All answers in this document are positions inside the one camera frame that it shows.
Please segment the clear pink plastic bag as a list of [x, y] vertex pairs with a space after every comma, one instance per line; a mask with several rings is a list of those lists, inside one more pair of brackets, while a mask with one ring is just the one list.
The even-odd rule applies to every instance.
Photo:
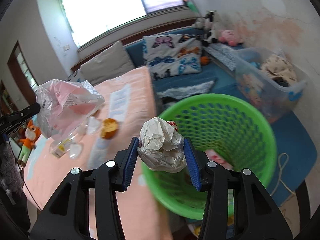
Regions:
[[86, 80], [50, 80], [37, 88], [40, 105], [37, 123], [47, 139], [66, 139], [105, 102], [104, 97]]

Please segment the pink franzzi snack bag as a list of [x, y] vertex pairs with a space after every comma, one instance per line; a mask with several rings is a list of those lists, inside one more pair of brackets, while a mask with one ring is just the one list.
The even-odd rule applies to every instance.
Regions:
[[233, 170], [233, 166], [229, 164], [223, 157], [217, 154], [213, 149], [205, 150], [205, 153], [209, 160], [220, 164], [227, 170]]

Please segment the white paper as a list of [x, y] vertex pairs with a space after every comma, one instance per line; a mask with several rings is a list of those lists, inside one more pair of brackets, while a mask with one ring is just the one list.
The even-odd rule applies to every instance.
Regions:
[[138, 155], [152, 171], [177, 173], [187, 166], [183, 146], [184, 137], [167, 121], [154, 117], [140, 130]]

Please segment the clear box yellow label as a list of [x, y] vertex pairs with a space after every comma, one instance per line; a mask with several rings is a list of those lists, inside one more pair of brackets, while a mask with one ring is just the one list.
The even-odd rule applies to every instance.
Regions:
[[66, 138], [63, 141], [54, 140], [49, 146], [49, 152], [57, 157], [61, 158], [65, 154], [69, 153], [71, 146], [74, 144], [74, 140]]

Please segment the blue sofa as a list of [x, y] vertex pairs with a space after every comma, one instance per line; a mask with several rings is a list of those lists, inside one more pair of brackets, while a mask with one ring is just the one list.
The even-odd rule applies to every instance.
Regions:
[[[202, 67], [202, 72], [197, 74], [166, 77], [153, 81], [153, 90], [157, 93], [169, 88], [193, 86], [212, 80], [215, 84], [210, 89], [210, 93], [227, 94], [245, 100], [236, 87], [235, 78], [215, 63]], [[299, 204], [305, 204], [310, 200], [310, 193], [304, 179], [316, 162], [316, 147], [293, 112], [284, 115], [271, 126], [276, 137], [278, 153], [285, 152], [289, 155], [289, 161], [281, 178], [291, 190], [296, 191]]]

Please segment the clear plastic dome cup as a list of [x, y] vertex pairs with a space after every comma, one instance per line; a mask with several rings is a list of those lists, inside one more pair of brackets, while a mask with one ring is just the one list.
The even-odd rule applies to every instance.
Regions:
[[102, 124], [101, 120], [96, 119], [93, 116], [90, 116], [87, 119], [86, 134], [87, 135], [92, 135], [92, 134], [96, 133], [101, 128], [101, 124]]

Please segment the green plastic basket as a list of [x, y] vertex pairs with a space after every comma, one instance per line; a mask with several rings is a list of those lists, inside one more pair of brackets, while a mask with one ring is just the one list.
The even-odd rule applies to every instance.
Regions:
[[[197, 150], [215, 150], [235, 171], [249, 168], [268, 187], [277, 162], [274, 132], [252, 105], [225, 94], [202, 94], [183, 99], [160, 114], [174, 121], [178, 132], [189, 137]], [[188, 170], [157, 172], [145, 164], [142, 171], [153, 196], [168, 210], [201, 220], [207, 199], [196, 191]]]

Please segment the beige cushion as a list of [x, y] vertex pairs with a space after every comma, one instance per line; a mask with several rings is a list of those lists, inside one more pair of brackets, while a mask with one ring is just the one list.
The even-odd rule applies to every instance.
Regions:
[[80, 67], [83, 77], [93, 86], [133, 69], [135, 66], [121, 41], [117, 41]]

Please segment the red net bag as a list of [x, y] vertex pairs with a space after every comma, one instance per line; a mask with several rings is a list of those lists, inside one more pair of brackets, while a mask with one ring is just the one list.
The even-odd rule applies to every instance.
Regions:
[[175, 131], [178, 131], [178, 126], [174, 121], [167, 121], [167, 123], [174, 128]]

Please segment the clear plastic storage bin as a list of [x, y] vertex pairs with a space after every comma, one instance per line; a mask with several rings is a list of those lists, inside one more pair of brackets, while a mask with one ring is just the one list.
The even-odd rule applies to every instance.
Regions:
[[238, 89], [268, 122], [294, 109], [306, 87], [302, 70], [263, 47], [236, 50], [233, 56]]

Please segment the patterned bolster cloth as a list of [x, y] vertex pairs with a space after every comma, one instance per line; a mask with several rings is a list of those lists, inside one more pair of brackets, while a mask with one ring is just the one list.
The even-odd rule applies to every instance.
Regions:
[[221, 43], [210, 44], [203, 48], [209, 55], [216, 58], [219, 62], [225, 65], [231, 72], [236, 69], [235, 56], [233, 48]]

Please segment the small orange ball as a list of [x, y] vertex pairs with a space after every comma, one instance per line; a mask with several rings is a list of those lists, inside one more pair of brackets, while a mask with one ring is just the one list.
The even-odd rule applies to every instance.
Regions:
[[207, 56], [202, 56], [202, 57], [200, 58], [200, 63], [201, 63], [202, 66], [208, 65], [208, 64], [210, 63], [209, 57], [207, 57]]

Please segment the butterfly print pillow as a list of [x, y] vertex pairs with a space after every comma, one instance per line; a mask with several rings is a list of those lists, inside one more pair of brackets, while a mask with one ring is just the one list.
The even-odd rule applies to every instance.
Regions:
[[143, 37], [143, 59], [153, 80], [202, 72], [202, 36], [162, 34]]

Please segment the cow plush toy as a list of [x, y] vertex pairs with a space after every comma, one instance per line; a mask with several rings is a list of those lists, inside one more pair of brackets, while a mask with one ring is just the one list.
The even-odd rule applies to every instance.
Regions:
[[204, 36], [202, 45], [208, 47], [210, 44], [215, 44], [219, 41], [219, 29], [222, 23], [220, 15], [216, 10], [209, 11], [204, 17]]

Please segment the grey plush toy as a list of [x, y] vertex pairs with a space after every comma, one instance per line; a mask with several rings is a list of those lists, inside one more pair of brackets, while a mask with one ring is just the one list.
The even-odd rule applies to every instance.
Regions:
[[192, 27], [195, 29], [204, 29], [206, 19], [204, 17], [199, 17], [196, 19], [196, 21], [192, 24]]

